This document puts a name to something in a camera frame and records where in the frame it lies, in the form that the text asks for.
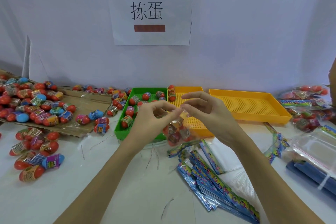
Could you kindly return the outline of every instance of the white paper sign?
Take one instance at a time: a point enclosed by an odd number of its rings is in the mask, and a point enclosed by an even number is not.
[[[190,45],[193,0],[108,0],[115,45]]]

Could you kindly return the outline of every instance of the green plastic tray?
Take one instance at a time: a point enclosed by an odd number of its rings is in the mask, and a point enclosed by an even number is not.
[[[129,103],[128,103],[128,100],[133,97],[134,95],[136,95],[140,100],[142,100],[142,95],[146,92],[149,92],[150,93],[150,98],[149,98],[149,101],[148,102],[151,102],[152,100],[156,99],[156,92],[160,90],[160,91],[163,91],[165,93],[165,98],[167,98],[167,95],[168,95],[168,90],[167,88],[133,88],[131,93],[129,94],[128,96],[128,99],[127,99],[127,102],[125,104],[125,107],[124,109],[122,110],[122,113],[121,113],[121,116],[120,116],[120,119],[118,121],[118,124],[116,125],[115,127],[115,130],[114,130],[114,133],[115,133],[115,136],[119,139],[119,140],[124,140],[127,136],[128,136],[128,133],[130,131],[130,129],[132,128],[132,125],[133,123],[126,129],[124,129],[122,126],[121,126],[121,119],[125,116],[125,112],[126,112],[126,109],[127,107],[129,106]],[[166,137],[163,135],[163,133],[160,133],[155,139],[153,142],[159,142],[159,141],[163,141],[165,140]]]

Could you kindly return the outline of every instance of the hand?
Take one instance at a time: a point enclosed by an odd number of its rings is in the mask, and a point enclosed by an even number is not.
[[[233,143],[241,138],[240,135],[244,131],[222,100],[203,91],[184,94],[182,99],[190,100],[185,101],[181,108],[203,122],[207,129],[225,145],[232,147]]]
[[[160,119],[155,117],[154,114],[163,114],[165,110],[170,111],[170,113]],[[127,143],[135,154],[138,153],[145,145],[153,141],[166,125],[177,119],[182,112],[182,109],[176,108],[164,100],[143,104],[134,120],[131,131],[123,143]]]

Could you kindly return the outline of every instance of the right hand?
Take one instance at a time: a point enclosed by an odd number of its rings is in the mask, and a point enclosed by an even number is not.
[[[203,122],[219,141],[232,148],[233,144],[241,138],[240,135],[244,131],[222,100],[203,91],[190,92],[181,98],[189,99],[181,105],[181,108]]]

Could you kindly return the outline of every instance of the left hand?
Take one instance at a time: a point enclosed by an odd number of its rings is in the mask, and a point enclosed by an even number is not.
[[[162,114],[165,111],[170,113],[162,118],[156,118],[154,113]],[[125,138],[125,144],[131,147],[134,154],[141,151],[149,144],[162,130],[173,120],[177,119],[183,112],[164,100],[143,104],[134,120],[131,131]]]

